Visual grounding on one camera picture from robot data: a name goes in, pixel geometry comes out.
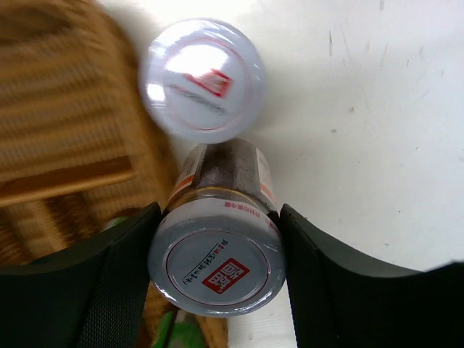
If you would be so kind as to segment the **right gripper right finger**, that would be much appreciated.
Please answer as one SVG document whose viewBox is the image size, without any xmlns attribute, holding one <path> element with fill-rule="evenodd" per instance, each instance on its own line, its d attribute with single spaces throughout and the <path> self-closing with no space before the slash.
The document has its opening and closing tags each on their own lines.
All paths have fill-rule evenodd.
<svg viewBox="0 0 464 348">
<path fill-rule="evenodd" d="M 371 257 L 281 210 L 299 347 L 461 347 L 463 264 L 417 271 Z"/>
</svg>

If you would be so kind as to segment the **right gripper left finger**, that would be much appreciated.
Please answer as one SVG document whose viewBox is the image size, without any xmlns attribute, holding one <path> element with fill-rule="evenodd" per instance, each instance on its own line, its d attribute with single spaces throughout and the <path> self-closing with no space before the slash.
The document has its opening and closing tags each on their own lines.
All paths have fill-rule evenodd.
<svg viewBox="0 0 464 348">
<path fill-rule="evenodd" d="M 2 347 L 135 347 L 158 204 L 67 249 L 1 267 Z"/>
</svg>

